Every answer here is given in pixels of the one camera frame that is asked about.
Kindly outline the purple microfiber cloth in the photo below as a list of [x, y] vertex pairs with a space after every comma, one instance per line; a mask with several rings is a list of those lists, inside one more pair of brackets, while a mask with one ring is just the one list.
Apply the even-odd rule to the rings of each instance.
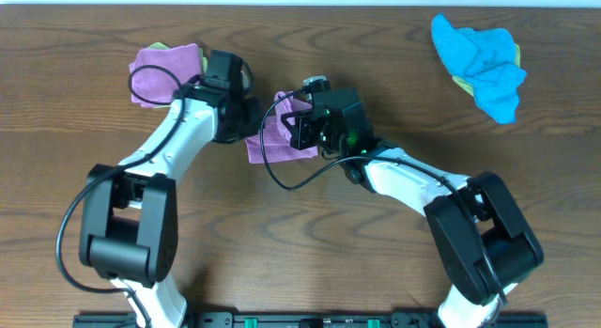
[[[310, 109], [308, 102], [303, 102], [296, 98], [286, 98], [275, 107], [275, 115], [267, 117], [263, 129], [264, 147], [268, 162], [280, 163], [287, 161], [296, 161], [300, 159], [309, 159], [318, 154], [317, 147], [298, 150], [290, 147], [290, 131], [281, 122], [281, 115], [291, 112], [298, 112]], [[245, 139], [248, 159], [250, 164], [264, 163], [260, 147], [259, 134], [247, 137]]]

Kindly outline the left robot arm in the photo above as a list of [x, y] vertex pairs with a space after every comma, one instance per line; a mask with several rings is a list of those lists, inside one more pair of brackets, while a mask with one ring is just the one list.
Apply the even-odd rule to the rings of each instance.
[[178, 184], [206, 144], [237, 142], [260, 123], [260, 103], [244, 90], [187, 84], [139, 149], [90, 170], [79, 259], [128, 296], [137, 326], [179, 327], [187, 312], [171, 274]]

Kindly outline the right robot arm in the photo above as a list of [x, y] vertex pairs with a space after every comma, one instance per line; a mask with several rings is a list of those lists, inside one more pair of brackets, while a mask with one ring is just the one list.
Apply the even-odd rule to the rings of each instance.
[[425, 217], [452, 283], [439, 306], [444, 327], [498, 322], [507, 295], [544, 260], [542, 246], [503, 180], [448, 173], [377, 138], [361, 108], [281, 115], [295, 149], [320, 147], [347, 177]]

